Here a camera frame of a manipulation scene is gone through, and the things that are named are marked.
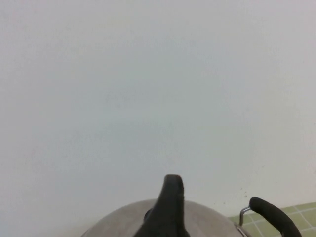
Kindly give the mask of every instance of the kettle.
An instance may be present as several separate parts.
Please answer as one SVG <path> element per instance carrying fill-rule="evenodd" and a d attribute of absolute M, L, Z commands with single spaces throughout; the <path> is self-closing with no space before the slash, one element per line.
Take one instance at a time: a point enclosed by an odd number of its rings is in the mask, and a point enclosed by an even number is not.
<path fill-rule="evenodd" d="M 279 208 L 258 198 L 242 209 L 239 223 L 192 201 L 184 200 L 181 176 L 168 174 L 158 199 L 129 204 L 110 213 L 81 237 L 251 237 L 242 227 L 243 215 L 262 215 L 282 237 L 302 237 L 293 221 Z"/>

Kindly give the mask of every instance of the white wall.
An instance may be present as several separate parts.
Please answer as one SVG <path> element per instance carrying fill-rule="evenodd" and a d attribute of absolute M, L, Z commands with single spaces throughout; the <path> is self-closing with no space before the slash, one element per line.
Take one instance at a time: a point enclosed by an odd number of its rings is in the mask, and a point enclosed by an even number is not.
<path fill-rule="evenodd" d="M 167 173 L 227 215 L 315 201 L 316 3 L 223 2 L 1 2 L 1 236 L 78 237 Z"/>

